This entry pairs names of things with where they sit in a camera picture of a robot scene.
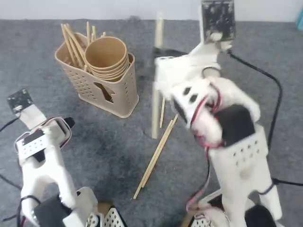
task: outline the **white wall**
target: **white wall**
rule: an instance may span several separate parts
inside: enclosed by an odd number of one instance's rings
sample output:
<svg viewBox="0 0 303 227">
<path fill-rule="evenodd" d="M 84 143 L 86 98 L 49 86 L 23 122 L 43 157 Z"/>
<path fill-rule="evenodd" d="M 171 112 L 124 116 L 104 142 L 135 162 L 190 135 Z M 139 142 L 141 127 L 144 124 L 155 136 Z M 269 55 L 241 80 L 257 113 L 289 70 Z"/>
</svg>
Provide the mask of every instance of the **white wall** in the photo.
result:
<svg viewBox="0 0 303 227">
<path fill-rule="evenodd" d="M 0 0 L 0 19 L 198 19 L 199 0 Z M 235 0 L 240 21 L 295 21 L 303 0 Z"/>
</svg>

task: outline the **cable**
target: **cable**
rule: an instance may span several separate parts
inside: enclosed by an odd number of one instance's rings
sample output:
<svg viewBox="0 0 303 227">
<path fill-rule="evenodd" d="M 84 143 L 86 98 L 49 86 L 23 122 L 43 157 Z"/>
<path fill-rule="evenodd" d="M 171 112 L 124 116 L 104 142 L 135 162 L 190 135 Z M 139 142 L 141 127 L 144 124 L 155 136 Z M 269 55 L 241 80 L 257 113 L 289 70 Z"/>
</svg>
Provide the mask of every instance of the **cable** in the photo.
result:
<svg viewBox="0 0 303 227">
<path fill-rule="evenodd" d="M 281 101 L 282 101 L 282 96 L 283 96 L 282 85 L 281 85 L 280 81 L 276 77 L 274 77 L 273 75 L 269 74 L 268 72 L 265 72 L 264 70 L 262 70 L 262 69 L 260 69 L 260 68 L 258 68 L 256 66 L 248 63 L 247 61 L 241 59 L 240 57 L 234 55 L 230 49 L 227 50 L 227 54 L 230 55 L 230 57 L 232 57 L 235 60 L 237 60 L 238 62 L 240 62 L 240 63 L 242 63 L 242 64 L 250 67 L 251 69 L 262 73 L 264 76 L 272 79 L 276 83 L 276 85 L 278 86 L 278 89 L 279 89 L 278 100 L 277 100 L 277 103 L 276 103 L 273 119 L 271 121 L 270 130 L 269 130 L 269 134 L 268 134 L 268 138 L 267 138 L 268 150 L 270 150 L 271 149 L 272 139 L 273 139 L 273 134 L 274 134 L 274 129 L 275 129 L 275 125 L 276 125 L 276 119 L 277 119 L 277 116 L 278 116 L 278 112 L 279 112 L 279 108 L 280 108 Z"/>
<path fill-rule="evenodd" d="M 274 129 L 275 129 L 275 125 L 276 125 L 276 119 L 277 119 L 277 116 L 278 116 L 278 113 L 279 113 L 279 109 L 280 109 L 281 101 L 282 101 L 282 97 L 283 97 L 283 88 L 282 88 L 282 85 L 281 85 L 280 81 L 276 77 L 274 77 L 273 75 L 269 74 L 268 72 L 266 72 L 266 71 L 264 71 L 264 70 L 262 70 L 262 69 L 260 69 L 260 68 L 258 68 L 256 66 L 248 63 L 247 61 L 243 60 L 242 58 L 234 55 L 230 49 L 227 50 L 227 54 L 230 55 L 230 57 L 232 57 L 235 60 L 237 60 L 238 62 L 244 64 L 245 66 L 248 66 L 251 69 L 253 69 L 255 71 L 258 71 L 258 72 L 262 73 L 264 76 L 272 79 L 276 83 L 276 85 L 278 86 L 278 89 L 279 89 L 278 100 L 277 100 L 277 103 L 276 103 L 273 119 L 271 121 L 270 130 L 269 130 L 269 134 L 268 134 L 268 138 L 267 138 L 268 150 L 270 150 L 271 149 L 272 138 L 273 138 L 273 134 L 274 134 Z M 270 185 L 270 187 L 268 189 L 265 190 L 265 192 L 259 192 L 260 195 L 267 194 L 268 192 L 270 192 L 270 190 L 275 185 L 278 185 L 279 183 L 303 187 L 303 183 L 283 181 L 283 180 L 279 180 L 277 178 L 272 178 L 272 181 L 273 181 L 273 183 Z"/>
<path fill-rule="evenodd" d="M 202 214 L 202 211 L 199 208 L 198 205 L 198 199 L 204 194 L 206 188 L 208 187 L 209 184 L 209 179 L 210 179 L 210 161 L 208 158 L 208 152 L 209 148 L 205 148 L 205 157 L 207 160 L 207 174 L 206 174 L 206 179 L 204 180 L 203 184 L 199 187 L 199 189 L 189 198 L 189 200 L 186 203 L 186 211 L 194 211 L 196 212 L 195 214 L 195 219 L 202 219 L 205 218 L 205 216 Z"/>
<path fill-rule="evenodd" d="M 18 210 L 17 210 L 17 227 L 23 227 L 24 223 L 25 223 L 25 217 L 22 217 L 22 220 L 21 220 L 21 208 L 22 208 L 22 201 L 26 200 L 26 199 L 33 199 L 35 200 L 38 204 L 41 204 L 41 201 L 36 197 L 36 196 L 33 196 L 33 195 L 27 195 L 25 197 L 22 197 L 20 199 L 20 204 L 18 206 Z"/>
<path fill-rule="evenodd" d="M 10 217 L 8 217 L 8 218 L 2 219 L 2 222 L 10 221 L 10 220 L 12 220 L 12 219 L 14 219 L 14 218 L 16 218 L 16 217 L 17 217 L 17 215 L 14 214 L 13 216 L 10 216 Z"/>
<path fill-rule="evenodd" d="M 5 125 L 2 126 L 2 128 L 0 129 L 0 132 L 2 132 L 6 127 L 10 126 L 12 123 L 14 123 L 16 120 L 18 120 L 20 117 L 16 117 L 15 119 L 7 122 Z"/>
<path fill-rule="evenodd" d="M 6 177 L 4 177 L 2 174 L 0 174 L 0 178 L 5 181 L 6 183 L 8 183 L 9 185 L 13 186 L 14 188 L 17 188 L 18 190 L 21 191 L 21 187 L 17 184 L 15 184 L 14 182 L 12 182 L 11 180 L 7 179 Z"/>
</svg>

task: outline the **gray carpet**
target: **gray carpet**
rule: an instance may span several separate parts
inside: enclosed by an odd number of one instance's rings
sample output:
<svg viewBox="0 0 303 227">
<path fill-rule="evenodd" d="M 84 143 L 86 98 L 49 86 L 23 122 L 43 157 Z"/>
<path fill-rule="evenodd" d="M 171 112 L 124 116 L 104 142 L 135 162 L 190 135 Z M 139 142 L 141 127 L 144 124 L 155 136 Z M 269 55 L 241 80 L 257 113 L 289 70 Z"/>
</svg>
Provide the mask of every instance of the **gray carpet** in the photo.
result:
<svg viewBox="0 0 303 227">
<path fill-rule="evenodd" d="M 76 188 L 89 186 L 99 201 L 113 201 L 129 227 L 177 227 L 185 215 L 185 203 L 205 177 L 202 149 L 179 121 L 159 161 L 137 200 L 133 194 L 159 140 L 150 138 L 151 85 L 153 75 L 147 67 L 154 40 L 153 21 L 92 21 L 98 32 L 106 31 L 127 43 L 136 56 L 140 102 L 127 119 L 119 119 L 79 100 L 76 91 L 54 59 L 63 42 L 59 20 L 0 20 L 0 125 L 12 119 L 6 97 L 26 87 L 36 105 L 48 116 L 71 116 L 76 125 L 73 138 L 63 149 L 66 168 Z M 85 33 L 85 20 L 69 22 L 75 31 Z M 303 182 L 303 33 L 288 23 L 237 24 L 234 53 L 276 75 L 285 89 L 276 125 L 270 170 L 274 177 Z M 190 51 L 199 43 L 196 21 L 165 22 L 164 44 L 168 48 Z M 276 104 L 275 84 L 220 56 L 224 76 L 234 80 L 260 103 L 260 122 L 267 132 Z M 173 117 L 166 108 L 167 125 Z M 26 131 L 16 122 L 0 135 L 0 173 L 22 185 L 13 141 Z M 213 172 L 207 194 L 219 189 Z M 57 191 L 48 188 L 48 195 Z M 286 227 L 303 226 L 303 188 L 278 187 Z M 0 183 L 0 217 L 16 211 L 20 194 Z M 15 221 L 0 224 L 15 226 Z"/>
</svg>

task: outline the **paper cup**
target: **paper cup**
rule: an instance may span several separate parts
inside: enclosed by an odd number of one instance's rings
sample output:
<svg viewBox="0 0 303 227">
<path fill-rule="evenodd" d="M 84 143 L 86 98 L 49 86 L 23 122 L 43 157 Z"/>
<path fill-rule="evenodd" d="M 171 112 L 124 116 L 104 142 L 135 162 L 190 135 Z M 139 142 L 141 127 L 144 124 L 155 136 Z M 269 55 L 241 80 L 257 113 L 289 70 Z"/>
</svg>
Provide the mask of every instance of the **paper cup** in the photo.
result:
<svg viewBox="0 0 303 227">
<path fill-rule="evenodd" d="M 126 58 L 125 43 L 111 36 L 93 41 L 85 50 L 85 61 L 92 70 L 114 70 Z"/>
</svg>

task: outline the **stacked paper cups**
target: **stacked paper cups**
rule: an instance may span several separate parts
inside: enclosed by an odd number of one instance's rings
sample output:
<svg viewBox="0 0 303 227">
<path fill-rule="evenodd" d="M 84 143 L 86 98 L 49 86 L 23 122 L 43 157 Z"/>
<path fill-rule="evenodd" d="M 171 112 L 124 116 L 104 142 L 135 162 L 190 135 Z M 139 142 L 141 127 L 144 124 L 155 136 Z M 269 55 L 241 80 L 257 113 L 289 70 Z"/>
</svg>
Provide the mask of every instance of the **stacked paper cups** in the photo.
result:
<svg viewBox="0 0 303 227">
<path fill-rule="evenodd" d="M 122 40 L 105 36 L 93 41 L 87 47 L 85 61 L 95 77 L 115 82 L 124 75 L 133 57 L 128 54 Z"/>
</svg>

